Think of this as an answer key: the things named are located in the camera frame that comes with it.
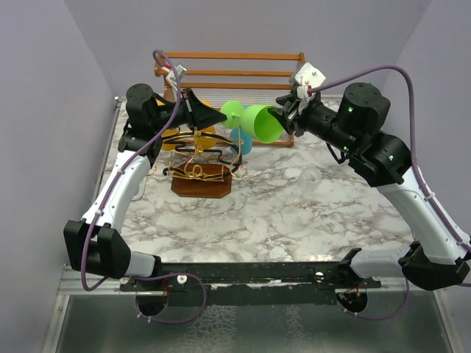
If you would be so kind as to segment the orange wine glass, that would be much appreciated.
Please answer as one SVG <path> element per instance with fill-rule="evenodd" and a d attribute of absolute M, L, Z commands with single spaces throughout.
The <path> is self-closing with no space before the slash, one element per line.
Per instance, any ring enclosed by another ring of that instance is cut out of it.
<path fill-rule="evenodd" d="M 180 128 L 176 129 L 167 129 L 163 134 L 162 134 L 162 139 L 163 139 L 163 144 L 161 146 L 162 151 L 172 151 L 175 148 L 175 144 L 172 143 L 168 137 L 174 136 L 180 132 Z"/>
<path fill-rule="evenodd" d="M 216 132 L 215 126 L 209 126 L 205 129 L 201 129 L 200 135 L 197 135 L 194 138 L 194 143 L 198 151 L 203 151 L 205 149 L 212 149 L 216 145 L 215 138 L 203 136 L 202 133 L 214 134 Z"/>

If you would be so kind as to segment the green plastic wine glass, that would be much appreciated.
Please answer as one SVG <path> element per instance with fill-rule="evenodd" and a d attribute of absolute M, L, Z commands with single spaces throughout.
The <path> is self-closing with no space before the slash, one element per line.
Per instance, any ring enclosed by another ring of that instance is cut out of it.
<path fill-rule="evenodd" d="M 220 112 L 226 116 L 222 124 L 228 129 L 241 128 L 252 139 L 261 143 L 274 143 L 282 136 L 283 128 L 269 112 L 269 108 L 272 106 L 253 104 L 244 107 L 239 101 L 227 101 L 220 109 Z"/>

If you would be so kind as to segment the gold wire wine glass rack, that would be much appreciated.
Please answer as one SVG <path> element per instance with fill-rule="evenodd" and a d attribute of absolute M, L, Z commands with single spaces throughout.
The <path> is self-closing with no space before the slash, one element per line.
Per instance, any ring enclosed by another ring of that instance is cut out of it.
<path fill-rule="evenodd" d="M 194 138 L 199 130 L 182 131 L 168 139 L 175 144 L 169 151 L 162 175 L 171 180 L 171 191 L 179 197 L 220 199 L 231 193 L 232 183 L 247 175 L 244 156 L 230 137 L 202 133 L 212 137 L 212 149 L 198 151 Z"/>

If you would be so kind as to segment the blue plastic wine glass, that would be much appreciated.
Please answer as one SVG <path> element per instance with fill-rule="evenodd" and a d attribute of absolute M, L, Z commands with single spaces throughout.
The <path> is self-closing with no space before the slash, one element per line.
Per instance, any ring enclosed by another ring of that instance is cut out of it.
<path fill-rule="evenodd" d="M 240 148 L 241 155 L 247 155 L 252 151 L 253 139 L 241 127 L 230 132 L 230 139 Z"/>

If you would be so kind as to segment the clear glass cup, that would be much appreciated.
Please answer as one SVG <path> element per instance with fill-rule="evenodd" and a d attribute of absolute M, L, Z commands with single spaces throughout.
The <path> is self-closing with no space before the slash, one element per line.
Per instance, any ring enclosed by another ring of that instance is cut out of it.
<path fill-rule="evenodd" d="M 319 187 L 321 180 L 322 174 L 317 167 L 307 167 L 297 177 L 297 187 L 303 193 L 314 192 Z"/>

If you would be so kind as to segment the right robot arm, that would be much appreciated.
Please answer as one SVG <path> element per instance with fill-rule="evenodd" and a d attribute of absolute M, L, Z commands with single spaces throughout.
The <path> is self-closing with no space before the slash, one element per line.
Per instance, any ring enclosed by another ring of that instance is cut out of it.
<path fill-rule="evenodd" d="M 436 201 L 416 180 L 411 150 L 382 131 L 391 103 L 374 85 L 348 85 L 338 111 L 323 105 L 318 94 L 303 110 L 293 93 L 276 102 L 269 113 L 287 133 L 300 137 L 309 132 L 340 150 L 349 167 L 389 200 L 414 236 L 410 245 L 398 249 L 350 251 L 339 263 L 343 286 L 354 288 L 370 277 L 405 277 L 421 289 L 436 290 L 465 280 L 470 251 L 464 243 L 469 236 L 452 236 L 433 210 Z"/>

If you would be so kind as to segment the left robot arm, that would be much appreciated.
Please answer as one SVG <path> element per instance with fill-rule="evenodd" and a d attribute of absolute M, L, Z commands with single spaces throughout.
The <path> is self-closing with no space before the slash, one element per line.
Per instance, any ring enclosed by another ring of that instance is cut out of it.
<path fill-rule="evenodd" d="M 225 114 L 202 103 L 190 88 L 179 97 L 179 101 L 168 101 L 144 83 L 127 90 L 128 120 L 111 175 L 88 211 L 80 220 L 68 221 L 63 230 L 75 271 L 113 279 L 137 277 L 147 290 L 162 283 L 160 258 L 132 251 L 121 236 L 124 217 L 160 153 L 163 132 L 181 125 L 202 130 L 226 119 Z"/>

